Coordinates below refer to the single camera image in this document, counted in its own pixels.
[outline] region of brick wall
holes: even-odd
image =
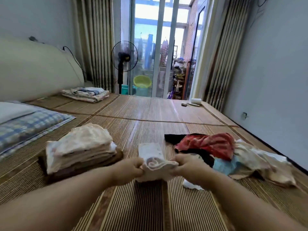
[[[198,0],[195,0],[192,4],[192,8],[189,14],[188,18],[188,34],[187,34],[187,40],[185,45],[185,53],[184,53],[184,59],[190,60],[192,57],[192,51],[193,51],[193,40],[195,37],[194,29],[195,29],[195,21],[196,21],[196,15],[198,11]]]

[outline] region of white roll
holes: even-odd
[[[191,103],[193,103],[193,104],[201,104],[201,99],[195,99],[195,98],[192,98],[192,101],[191,101]]]

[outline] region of black garment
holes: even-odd
[[[171,143],[172,145],[176,145],[179,142],[182,141],[183,138],[185,138],[187,135],[172,135],[172,134],[168,134],[165,135],[165,140],[168,143]],[[214,157],[211,156],[211,154],[204,150],[204,149],[188,149],[187,151],[181,151],[181,153],[194,153],[194,154],[198,154],[202,157],[203,161],[209,165],[211,168],[214,165]]]

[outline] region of standing fan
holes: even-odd
[[[113,66],[119,71],[119,93],[122,93],[123,72],[132,70],[138,62],[136,46],[129,41],[120,41],[112,49],[111,60]]]

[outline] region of cream headboard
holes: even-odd
[[[0,101],[29,101],[83,85],[83,72],[69,51],[0,38]]]

